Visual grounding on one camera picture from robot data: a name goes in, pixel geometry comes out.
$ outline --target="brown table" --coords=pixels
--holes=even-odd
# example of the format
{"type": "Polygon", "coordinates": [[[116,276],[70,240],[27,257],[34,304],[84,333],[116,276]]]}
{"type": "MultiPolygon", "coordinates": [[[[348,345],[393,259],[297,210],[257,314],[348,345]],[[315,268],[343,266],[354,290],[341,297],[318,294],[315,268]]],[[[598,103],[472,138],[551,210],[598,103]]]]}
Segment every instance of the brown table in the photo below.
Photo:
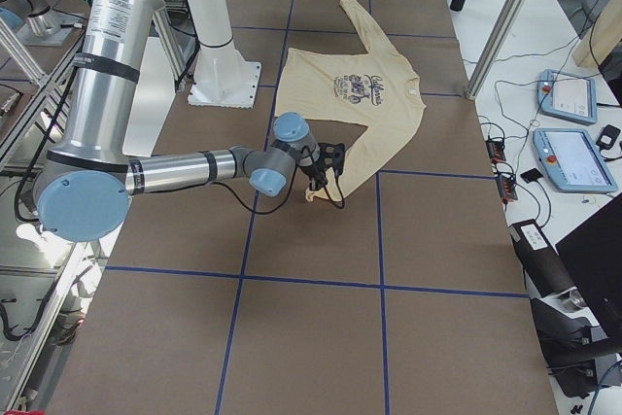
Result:
{"type": "MultiPolygon", "coordinates": [[[[158,154],[260,148],[287,47],[363,52],[338,0],[227,1],[255,107],[180,95],[158,154]]],[[[415,138],[344,211],[301,177],[267,217],[219,187],[136,198],[47,413],[556,413],[446,1],[359,1],[421,75],[415,138]]]]}

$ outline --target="silver metal cylinder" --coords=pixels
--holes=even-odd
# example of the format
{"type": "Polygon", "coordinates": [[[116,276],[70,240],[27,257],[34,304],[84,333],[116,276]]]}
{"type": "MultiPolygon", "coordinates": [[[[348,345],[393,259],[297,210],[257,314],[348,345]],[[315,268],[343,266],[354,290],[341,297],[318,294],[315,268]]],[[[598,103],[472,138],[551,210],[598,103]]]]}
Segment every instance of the silver metal cylinder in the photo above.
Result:
{"type": "Polygon", "coordinates": [[[125,178],[130,194],[178,190],[235,177],[236,162],[231,151],[213,151],[179,156],[131,159],[125,178]]]}
{"type": "Polygon", "coordinates": [[[184,73],[184,68],[186,68],[186,66],[184,64],[184,58],[182,57],[182,49],[175,38],[173,28],[170,26],[166,9],[161,9],[155,12],[154,25],[155,31],[157,31],[157,35],[159,36],[159,41],[162,43],[164,53],[166,53],[168,62],[171,64],[171,68],[173,69],[175,79],[179,80],[184,73]]]}
{"type": "MultiPolygon", "coordinates": [[[[140,70],[154,11],[164,0],[93,0],[83,53],[140,70]]],[[[51,151],[113,164],[127,163],[122,144],[136,84],[81,68],[63,139],[51,151]]]]}
{"type": "Polygon", "coordinates": [[[0,44],[26,74],[28,80],[41,86],[46,80],[46,72],[39,66],[30,52],[21,44],[11,28],[0,18],[0,44]]]}
{"type": "Polygon", "coordinates": [[[27,22],[33,34],[38,38],[47,38],[60,31],[60,20],[53,10],[48,10],[36,17],[28,17],[27,22]]]}
{"type": "Polygon", "coordinates": [[[525,0],[506,0],[505,4],[503,4],[501,13],[493,27],[493,32],[490,38],[488,38],[484,51],[480,55],[468,86],[465,89],[465,97],[467,99],[475,99],[484,85],[486,77],[488,77],[490,69],[499,55],[501,46],[524,2],[525,0]]]}

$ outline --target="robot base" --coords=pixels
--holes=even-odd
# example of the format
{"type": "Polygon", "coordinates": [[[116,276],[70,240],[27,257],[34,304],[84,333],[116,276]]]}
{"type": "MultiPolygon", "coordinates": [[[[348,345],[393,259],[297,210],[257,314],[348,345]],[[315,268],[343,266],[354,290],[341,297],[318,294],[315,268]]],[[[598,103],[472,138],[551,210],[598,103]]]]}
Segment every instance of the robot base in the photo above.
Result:
{"type": "Polygon", "coordinates": [[[247,62],[239,52],[234,52],[238,55],[237,63],[230,71],[226,71],[226,67],[220,68],[218,60],[205,60],[205,56],[199,56],[199,63],[194,75],[194,85],[192,85],[188,96],[188,102],[192,106],[244,109],[253,107],[259,86],[261,64],[259,62],[247,62]]]}
{"type": "MultiPolygon", "coordinates": [[[[56,13],[58,15],[58,20],[60,24],[74,24],[79,19],[73,16],[56,13]]],[[[17,32],[17,38],[19,41],[25,46],[47,46],[52,48],[57,48],[62,46],[69,35],[74,31],[74,28],[60,28],[57,32],[48,36],[47,38],[40,38],[35,36],[30,29],[30,26],[26,23],[22,28],[17,32]]]]}

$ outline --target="white table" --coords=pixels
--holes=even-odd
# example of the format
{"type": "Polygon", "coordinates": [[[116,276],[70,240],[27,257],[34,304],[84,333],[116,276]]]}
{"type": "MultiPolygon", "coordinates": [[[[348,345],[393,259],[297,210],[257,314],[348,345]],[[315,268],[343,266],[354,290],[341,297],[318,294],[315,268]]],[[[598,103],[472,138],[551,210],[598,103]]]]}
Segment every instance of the white table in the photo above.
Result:
{"type": "MultiPolygon", "coordinates": [[[[505,0],[466,0],[465,7],[461,12],[452,12],[456,35],[460,41],[463,58],[466,60],[466,72],[470,75],[475,67],[468,61],[476,61],[481,54],[488,37],[493,29],[497,16],[505,0]]],[[[497,62],[488,76],[484,87],[476,99],[477,111],[480,116],[485,116],[490,121],[497,123],[507,136],[524,136],[525,130],[505,119],[501,115],[501,108],[495,97],[495,82],[505,80],[509,82],[525,84],[537,80],[540,72],[546,68],[559,70],[565,63],[562,71],[577,75],[588,76],[598,73],[596,69],[585,69],[574,65],[571,50],[578,44],[576,33],[566,18],[564,11],[557,0],[527,0],[519,17],[516,19],[511,32],[506,39],[499,58],[505,58],[514,54],[547,53],[567,43],[567,47],[550,53],[547,56],[528,56],[512,58],[505,62],[497,62]]],[[[597,87],[597,100],[605,104],[617,104],[615,97],[606,85],[605,80],[599,75],[595,77],[597,87]]],[[[529,86],[511,86],[498,84],[501,103],[506,115],[530,126],[530,120],[534,118],[538,102],[536,100],[536,84],[529,86]]],[[[622,110],[599,108],[599,120],[591,126],[580,125],[570,121],[564,121],[543,114],[538,114],[536,119],[541,127],[553,128],[586,128],[590,135],[596,139],[601,129],[610,123],[622,128],[622,110]]],[[[488,134],[489,125],[482,127],[484,135],[488,134]]],[[[491,128],[492,136],[501,136],[501,133],[491,128]]],[[[536,164],[536,151],[530,134],[522,154],[519,152],[524,140],[511,139],[506,141],[505,154],[508,162],[522,173],[536,164]]],[[[611,156],[619,155],[619,147],[616,144],[611,150],[611,156]]],[[[622,160],[608,165],[618,185],[622,186],[622,160]]],[[[555,191],[551,184],[540,179],[552,202],[552,217],[544,228],[544,233],[551,243],[556,244],[576,226],[580,225],[588,217],[607,204],[609,197],[602,194],[568,194],[555,191]]],[[[546,219],[547,202],[540,187],[531,183],[527,188],[538,198],[542,206],[542,215],[539,222],[546,219]]],[[[520,188],[519,200],[509,203],[506,211],[507,223],[513,224],[519,221],[533,218],[537,213],[536,203],[520,188]]],[[[595,322],[589,312],[575,313],[578,316],[589,316],[595,322]]],[[[583,413],[587,412],[590,399],[566,398],[557,382],[551,378],[551,385],[557,400],[560,414],[566,415],[575,405],[584,405],[583,413]]],[[[593,415],[617,415],[622,407],[622,388],[609,388],[601,391],[596,403],[593,415]]]]}

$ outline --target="wire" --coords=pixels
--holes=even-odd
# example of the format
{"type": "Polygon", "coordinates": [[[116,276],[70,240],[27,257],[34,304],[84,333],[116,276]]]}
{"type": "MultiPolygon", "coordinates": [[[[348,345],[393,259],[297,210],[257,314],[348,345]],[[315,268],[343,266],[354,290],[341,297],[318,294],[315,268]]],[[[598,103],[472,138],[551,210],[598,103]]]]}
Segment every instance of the wire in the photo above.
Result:
{"type": "Polygon", "coordinates": [[[536,214],[536,217],[535,217],[534,219],[535,219],[536,224],[537,224],[537,218],[539,218],[539,217],[540,217],[540,214],[542,213],[542,205],[540,204],[540,202],[537,200],[536,196],[535,196],[533,193],[531,193],[529,190],[527,190],[525,187],[523,187],[523,186],[522,186],[521,184],[519,184],[518,182],[516,183],[516,187],[520,187],[521,189],[523,189],[524,191],[526,191],[526,192],[527,192],[527,194],[528,194],[531,198],[533,198],[533,199],[534,199],[534,201],[536,202],[536,204],[537,204],[537,214],[536,214]]]}
{"type": "Polygon", "coordinates": [[[15,91],[15,92],[17,92],[17,93],[19,93],[20,95],[22,95],[22,96],[23,96],[23,92],[22,92],[22,91],[20,91],[19,89],[17,89],[16,87],[12,87],[12,86],[9,86],[9,85],[5,85],[4,83],[0,83],[0,86],[1,86],[1,87],[5,87],[6,89],[10,89],[10,90],[12,90],[12,91],[15,91]]]}
{"type": "Polygon", "coordinates": [[[19,183],[19,181],[12,182],[11,184],[8,184],[6,187],[4,187],[4,188],[2,189],[2,191],[0,191],[0,198],[2,197],[2,195],[3,195],[4,193],[6,193],[7,191],[9,191],[9,189],[10,189],[11,187],[14,187],[14,186],[15,186],[15,185],[17,185],[18,183],[19,183]]]}
{"type": "Polygon", "coordinates": [[[551,216],[553,214],[553,204],[551,203],[551,198],[548,197],[548,193],[544,189],[544,186],[542,185],[540,180],[536,180],[536,183],[539,185],[539,187],[544,192],[544,196],[546,196],[546,201],[548,203],[548,216],[546,217],[546,221],[544,221],[544,224],[540,226],[540,228],[545,228],[548,222],[551,220],[551,216]]]}
{"type": "Polygon", "coordinates": [[[48,142],[48,138],[50,138],[50,135],[52,133],[52,129],[54,128],[54,125],[56,124],[58,116],[60,115],[60,111],[62,110],[62,107],[64,106],[65,101],[67,100],[67,96],[69,95],[69,92],[71,90],[71,85],[74,83],[74,79],[76,78],[76,73],[77,72],[78,72],[78,69],[74,67],[72,69],[72,71],[71,71],[71,74],[69,75],[69,78],[67,79],[67,83],[65,84],[65,89],[63,90],[63,93],[60,96],[60,101],[58,102],[58,106],[56,107],[56,110],[54,111],[54,114],[52,115],[52,119],[50,121],[50,125],[48,126],[48,129],[46,130],[46,133],[44,134],[44,138],[42,138],[41,143],[39,143],[39,147],[35,151],[34,156],[30,160],[30,163],[28,164],[28,167],[26,168],[26,171],[25,171],[23,177],[21,178],[21,180],[19,181],[19,185],[17,186],[16,194],[15,194],[15,197],[13,199],[13,210],[14,210],[16,219],[18,221],[22,221],[23,223],[37,223],[37,222],[39,222],[38,218],[25,218],[21,214],[21,212],[19,211],[19,199],[21,197],[21,192],[23,191],[23,188],[26,185],[26,180],[28,179],[28,177],[32,173],[33,167],[37,163],[37,160],[39,159],[39,156],[41,155],[41,152],[45,148],[46,143],[48,142]]]}
{"type": "Polygon", "coordinates": [[[233,194],[233,196],[235,197],[235,199],[237,199],[237,201],[240,203],[240,205],[246,209],[247,211],[249,211],[250,213],[253,213],[255,215],[259,215],[259,216],[267,216],[268,214],[272,214],[275,213],[276,211],[278,211],[279,209],[281,209],[285,203],[287,203],[288,199],[290,199],[290,194],[292,194],[292,188],[294,187],[294,180],[295,180],[295,174],[297,173],[297,168],[298,166],[296,165],[294,168],[294,173],[292,174],[292,179],[290,180],[290,187],[288,188],[288,192],[285,195],[285,198],[283,198],[283,200],[277,204],[274,208],[268,210],[268,211],[258,211],[250,206],[248,206],[243,200],[242,198],[240,198],[240,196],[235,192],[235,190],[230,187],[227,184],[224,184],[223,182],[212,182],[211,185],[218,185],[219,187],[223,187],[227,190],[229,190],[229,192],[231,194],[233,194]]]}
{"type": "MultiPolygon", "coordinates": [[[[302,151],[300,152],[300,155],[304,157],[304,151],[305,150],[307,152],[307,156],[311,159],[311,165],[313,166],[313,170],[315,172],[317,180],[321,180],[322,179],[322,171],[318,168],[317,161],[313,160],[313,152],[311,151],[311,149],[308,146],[305,146],[304,148],[302,148],[302,151]]],[[[326,186],[324,186],[324,193],[327,196],[328,201],[330,202],[330,204],[332,204],[332,206],[334,206],[337,209],[345,209],[345,207],[346,207],[346,198],[343,195],[343,191],[341,191],[341,187],[339,186],[339,176],[334,171],[334,169],[333,169],[333,173],[334,173],[334,183],[337,186],[337,190],[339,191],[339,196],[341,196],[341,200],[335,201],[334,199],[332,199],[332,196],[330,196],[330,193],[328,192],[328,189],[326,188],[326,186]]]]}
{"type": "Polygon", "coordinates": [[[34,330],[39,326],[39,323],[41,322],[41,318],[43,317],[43,312],[46,308],[46,305],[48,304],[50,297],[52,296],[53,292],[56,289],[56,282],[57,281],[55,280],[52,283],[52,285],[50,286],[50,288],[48,289],[44,297],[39,302],[39,308],[37,308],[37,314],[35,316],[35,319],[32,322],[32,325],[30,325],[28,328],[25,328],[25,331],[23,334],[20,334],[20,335],[13,334],[13,329],[15,329],[17,326],[12,326],[12,327],[9,326],[9,315],[7,314],[7,309],[5,308],[4,303],[0,302],[0,319],[2,320],[2,333],[4,334],[7,340],[10,340],[12,342],[17,342],[17,341],[22,340],[27,334],[31,334],[32,332],[34,332],[34,330]]]}
{"type": "Polygon", "coordinates": [[[88,21],[87,17],[83,17],[82,15],[77,14],[70,14],[69,12],[65,12],[64,10],[57,9],[56,7],[54,7],[52,10],[54,10],[55,12],[59,12],[60,14],[68,15],[69,17],[76,17],[79,19],[83,19],[84,21],[88,21]]]}
{"type": "Polygon", "coordinates": [[[622,361],[620,362],[616,362],[614,363],[612,366],[610,366],[607,371],[605,372],[605,374],[603,375],[603,377],[601,378],[601,380],[598,382],[598,384],[596,385],[596,391],[594,391],[594,396],[592,397],[592,401],[590,402],[590,408],[587,411],[587,415],[592,415],[592,411],[594,410],[594,405],[596,404],[596,399],[599,396],[599,393],[601,392],[601,388],[603,387],[603,382],[605,381],[605,379],[607,378],[607,376],[609,375],[609,373],[617,366],[620,366],[622,364],[622,361]]]}

